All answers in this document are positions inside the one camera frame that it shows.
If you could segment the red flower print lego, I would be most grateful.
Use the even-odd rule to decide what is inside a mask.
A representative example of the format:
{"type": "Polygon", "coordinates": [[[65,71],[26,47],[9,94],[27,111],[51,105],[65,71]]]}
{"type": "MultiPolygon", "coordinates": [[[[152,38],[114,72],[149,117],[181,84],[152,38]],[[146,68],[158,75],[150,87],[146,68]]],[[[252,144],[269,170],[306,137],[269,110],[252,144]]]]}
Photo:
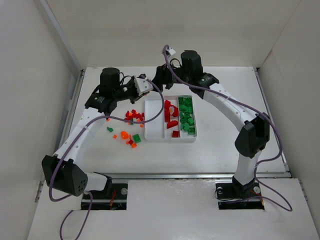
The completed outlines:
{"type": "Polygon", "coordinates": [[[173,105],[169,100],[164,101],[164,122],[168,123],[171,119],[179,116],[179,109],[173,105]]]}

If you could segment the red arch lego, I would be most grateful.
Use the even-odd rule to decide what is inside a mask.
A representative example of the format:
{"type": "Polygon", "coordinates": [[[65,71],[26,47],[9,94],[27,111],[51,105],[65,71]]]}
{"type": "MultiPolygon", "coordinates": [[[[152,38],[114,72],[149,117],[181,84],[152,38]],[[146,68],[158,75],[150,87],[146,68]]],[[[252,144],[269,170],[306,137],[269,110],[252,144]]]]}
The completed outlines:
{"type": "Polygon", "coordinates": [[[177,126],[178,124],[179,124],[179,122],[177,120],[171,120],[171,121],[167,122],[166,127],[167,127],[167,129],[170,129],[170,128],[177,126]]]}

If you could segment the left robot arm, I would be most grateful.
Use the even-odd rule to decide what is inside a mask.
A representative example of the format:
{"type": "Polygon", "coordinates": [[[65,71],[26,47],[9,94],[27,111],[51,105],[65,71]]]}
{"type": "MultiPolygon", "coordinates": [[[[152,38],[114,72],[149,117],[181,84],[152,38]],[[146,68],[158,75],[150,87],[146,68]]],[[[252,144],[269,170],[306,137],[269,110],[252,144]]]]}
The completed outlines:
{"type": "Polygon", "coordinates": [[[85,102],[77,125],[61,147],[53,155],[46,155],[41,162],[49,187],[49,197],[53,202],[56,201],[53,190],[76,197],[83,192],[109,190],[110,177],[82,170],[81,165],[85,162],[84,152],[117,103],[123,100],[134,102],[138,97],[134,77],[123,84],[119,69],[107,67],[102,70],[99,85],[85,102]]]}

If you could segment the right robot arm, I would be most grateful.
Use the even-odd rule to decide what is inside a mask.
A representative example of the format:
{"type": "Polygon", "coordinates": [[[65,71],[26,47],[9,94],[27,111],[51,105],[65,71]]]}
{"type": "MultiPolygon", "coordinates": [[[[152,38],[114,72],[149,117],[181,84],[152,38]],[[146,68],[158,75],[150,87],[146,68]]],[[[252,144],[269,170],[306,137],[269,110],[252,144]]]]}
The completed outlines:
{"type": "Polygon", "coordinates": [[[269,118],[234,99],[214,75],[204,72],[201,57],[195,50],[185,50],[180,55],[179,67],[170,64],[169,59],[175,54],[171,47],[166,45],[161,53],[165,64],[157,67],[153,83],[160,90],[169,90],[174,84],[188,86],[216,107],[238,130],[234,142],[238,151],[237,168],[227,187],[236,194],[246,194],[254,188],[255,167],[270,139],[269,118]]]}

